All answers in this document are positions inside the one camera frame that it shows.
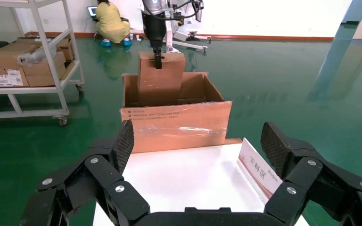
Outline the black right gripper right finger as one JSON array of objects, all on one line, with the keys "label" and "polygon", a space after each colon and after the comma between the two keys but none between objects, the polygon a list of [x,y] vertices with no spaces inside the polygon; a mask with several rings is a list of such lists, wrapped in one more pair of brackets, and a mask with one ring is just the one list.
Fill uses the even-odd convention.
[{"label": "black right gripper right finger", "polygon": [[263,125],[261,147],[282,180],[265,214],[292,226],[312,201],[340,225],[362,226],[362,177],[330,163],[308,142],[286,136],[273,122]]}]

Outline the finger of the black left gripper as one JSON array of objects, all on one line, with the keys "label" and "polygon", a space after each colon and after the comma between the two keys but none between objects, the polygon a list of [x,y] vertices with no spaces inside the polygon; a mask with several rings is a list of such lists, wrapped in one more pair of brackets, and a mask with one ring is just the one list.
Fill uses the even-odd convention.
[{"label": "finger of the black left gripper", "polygon": [[154,47],[154,63],[156,69],[162,69],[161,47]]}]

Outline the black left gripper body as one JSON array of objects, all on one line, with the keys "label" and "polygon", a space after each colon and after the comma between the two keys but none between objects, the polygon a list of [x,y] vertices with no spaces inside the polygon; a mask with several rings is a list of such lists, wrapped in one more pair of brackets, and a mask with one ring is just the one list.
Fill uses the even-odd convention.
[{"label": "black left gripper body", "polygon": [[142,21],[144,25],[144,33],[150,41],[153,48],[161,48],[163,45],[163,38],[166,34],[165,20],[157,19],[156,17],[164,18],[165,12],[152,16],[142,12]]}]

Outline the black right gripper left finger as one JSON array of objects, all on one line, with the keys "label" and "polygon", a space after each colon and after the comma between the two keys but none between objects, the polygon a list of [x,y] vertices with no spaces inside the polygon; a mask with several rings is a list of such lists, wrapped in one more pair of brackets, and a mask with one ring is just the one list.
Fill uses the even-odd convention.
[{"label": "black right gripper left finger", "polygon": [[126,120],[116,136],[97,141],[81,158],[38,182],[20,225],[67,226],[90,201],[96,201],[114,225],[135,225],[150,213],[150,206],[123,177],[133,147],[133,124]]}]

